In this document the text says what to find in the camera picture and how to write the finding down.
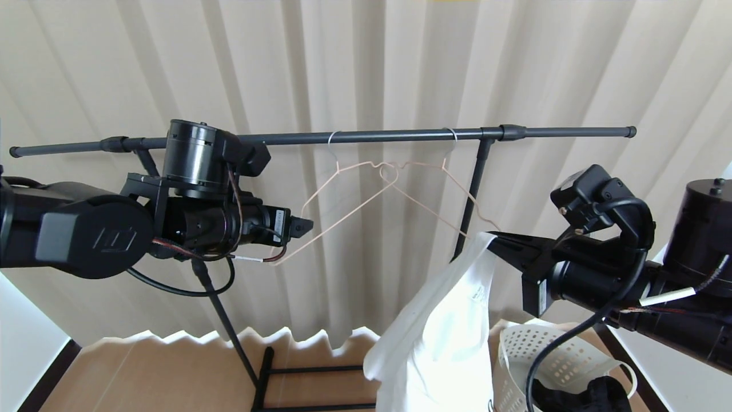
white plastic basket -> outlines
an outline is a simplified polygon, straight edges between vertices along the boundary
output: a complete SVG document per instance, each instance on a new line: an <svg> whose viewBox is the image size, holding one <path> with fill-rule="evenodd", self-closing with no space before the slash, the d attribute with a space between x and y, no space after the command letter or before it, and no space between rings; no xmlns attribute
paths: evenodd
<svg viewBox="0 0 732 412"><path fill-rule="evenodd" d="M498 362L493 370L494 406L497 412L524 412L523 388L529 367L537 354L564 332L540 325L517 325L501 332ZM607 375L617 367L625 367L631 376L630 398L638 385L635 372L621 361L608 357L581 338L572 338L553 350L544 359L537 379L549 389L579 394L587 384Z"/></svg>

clothes hanger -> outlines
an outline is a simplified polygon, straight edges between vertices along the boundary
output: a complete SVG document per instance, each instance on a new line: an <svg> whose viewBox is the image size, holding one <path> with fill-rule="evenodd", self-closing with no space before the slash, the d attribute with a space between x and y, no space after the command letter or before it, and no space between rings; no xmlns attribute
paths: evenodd
<svg viewBox="0 0 732 412"><path fill-rule="evenodd" d="M442 164L441 165L431 164L431 163L415 162L415 161L407 161L407 162L405 162L402 165L400 165L399 163L394 163L394 167L396 168L396 170L404 170L404 168L407 167L407 166L409 166L409 165L422 166L422 167L427 167L427 168L431 168L431 169L440 169L473 202L473 204L475 205L474 210L475 210L476 214L478 215L478 218L480 220L486 222L486 223L491 224L499 232L502 232L501 228L498 227L498 224L496 224L494 221L492 221L492 220L490 220L488 218L483 217L483 215L480 213L480 203L478 203L478 200L475 199L475 197L472 194L470 194L470 191L468 191L467 189L465 189L465 187L463 185L461 185L460 182L458 182L458 180L455 179L455 177L452 176L452 174L447 170L447 167L445 167L445 165L447 164L447 156L449 156L455 150L455 147L458 145L458 141L457 141L458 140L458 135L457 135L457 133L453 129L451 129L451 128L445 128L445 129L450 130L450 132L452 133L452 135L455 137L455 140L452 143L452 148L447 153L445 153L445 156L442 158ZM381 175L381 172L379 172L379 175L381 176L381 179L384 179L384 176ZM435 212L434 210L432 210L429 207L425 206L424 204L422 204L420 201L416 200L412 196L409 196L405 191L403 191L402 189L400 189L398 186L393 186L393 187L394 187L394 189L396 191L398 191L399 193L401 193L402 195L404 195L407 199L411 200L414 203L417 203L420 207L422 207L423 209L425 209L427 212L432 213L437 219L439 219L440 221L442 221L443 223L445 223L447 226L453 228L456 232L458 232L461 235L465 236L467 239L470 239L470 236L468 236L467 233L464 233L462 230L458 229L455 225L453 225L450 222L448 222L447 220L445 220L445 218L443 218L442 216L440 216L437 212Z"/></svg>
<svg viewBox="0 0 732 412"><path fill-rule="evenodd" d="M328 151L330 152L331 155L333 155L333 158L335 159L335 173L333 173L333 175L331 177L329 177L328 180L326 180L325 183L323 183L318 188L318 190L315 191L315 193L313 193L313 195L302 205L302 209L300 210L300 216L303 216L305 214L305 208L307 207L307 205L310 204L310 202L312 202L320 194L320 192L328 184L330 184L336 178L336 176L338 176L341 172L346 172L348 170L357 169L357 168L359 168L361 166L369 165L369 166L373 167L374 169L379 169L379 176L382 179L384 179L385 181L387 181L389 184L386 185L386 186L384 186L380 191L376 192L370 198L366 199L366 201L364 201L360 205L356 206L356 208L354 208L352 211L348 212L345 216L343 216L342 218L340 218L337 222L335 222L332 225L330 225L330 227L328 227L328 229L325 229L319 235L317 235L314 238L310 239L304 245L300 246L299 248L297 248L295 251L291 252L290 254L284 256L282 259L280 259L280 260L278 260L276 262L273 262L272 263L273 266L279 266L279 265L283 264L287 259L290 259L292 256L298 254L298 252L300 252L302 249L307 248L311 243L313 243L317 239L320 239L321 237L323 237L323 235L325 235L327 232L329 232L334 227L338 226L341 222L345 221L347 218L349 218L355 212L361 210L362 207L364 207L366 204L368 204L369 202L371 202L372 200L374 200L375 198L377 198L379 195L381 195L383 192L385 192L388 188L392 187L397 182L397 180L399 180L399 170L395 167L395 165L390 164L390 163L386 163L386 162L380 162L380 163L376 164L376 163L373 163L372 161L365 161L365 162L361 162L361 163L356 163L356 164L351 165L351 166L348 166L348 167L341 168L340 167L340 162L338 161L338 156L335 155L335 152L333 152L332 148L330 147L330 141L331 141L331 139L333 139L333 136L336 133L338 133L338 132L335 131L333 133L330 133L330 136L328 137ZM394 169L394 171L395 171L394 180L389 181L386 178L384 178L383 170L384 170L384 167L385 166L388 166L388 167L391 167L392 169Z"/></svg>

beige curtain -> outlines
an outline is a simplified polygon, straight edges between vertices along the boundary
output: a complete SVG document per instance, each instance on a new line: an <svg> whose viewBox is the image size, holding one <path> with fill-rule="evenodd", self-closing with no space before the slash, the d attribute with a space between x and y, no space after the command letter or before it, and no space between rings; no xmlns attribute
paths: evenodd
<svg viewBox="0 0 732 412"><path fill-rule="evenodd" d="M671 232L688 180L732 161L732 2L668 1L16 1L0 2L0 115L6 173L118 191L132 155L13 159L14 145L164 136L171 118L237 133L637 125L632 139L526 139L493 146L479 200L503 230L557 236L552 187L592 163L644 198ZM437 163L452 144L337 145L341 164ZM476 142L449 170L467 185ZM322 146L273 147L261 177L242 181L295 214L335 170ZM162 162L163 153L156 159ZM459 224L463 192L443 174L405 170L398 185ZM370 168L344 173L305 211L310 236L383 187ZM474 219L471 234L492 229ZM452 256L456 234L387 191L314 247L272 268L238 262L223 296L236 328L296 339L325 329L383 331ZM307 240L295 240L293 246ZM268 249L239 253L266 256ZM196 288L188 265L146 257L136 267ZM4 271L70 336L151 329L202 335L220 325L206 299L153 290L122 274L86 281L50 269ZM212 266L221 284L225 264ZM520 308L505 267L492 310ZM562 320L580 316L557 306Z"/></svg>

brown floor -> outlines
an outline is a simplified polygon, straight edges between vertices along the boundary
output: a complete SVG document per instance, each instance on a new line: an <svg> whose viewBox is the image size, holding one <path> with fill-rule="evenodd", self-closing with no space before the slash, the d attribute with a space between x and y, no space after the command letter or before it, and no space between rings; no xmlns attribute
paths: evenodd
<svg viewBox="0 0 732 412"><path fill-rule="evenodd" d="M242 341L258 373L267 343L254 333ZM273 367L308 367L361 364L373 340L353 336L341 356L333 356L325 336L306 348L290 334L269 344ZM361 372L274 375L265 406L375 402L377 388ZM171 343L148 336L85 347L41 411L249 411L253 397L234 349L220 339L202 345L188 336Z"/></svg>

white garment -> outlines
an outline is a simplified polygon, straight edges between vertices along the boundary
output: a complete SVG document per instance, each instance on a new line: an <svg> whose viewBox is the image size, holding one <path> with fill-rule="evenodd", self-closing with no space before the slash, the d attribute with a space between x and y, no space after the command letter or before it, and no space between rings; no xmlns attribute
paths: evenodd
<svg viewBox="0 0 732 412"><path fill-rule="evenodd" d="M488 295L496 236L479 233L428 280L364 359L380 380L376 412L485 412L492 408Z"/></svg>

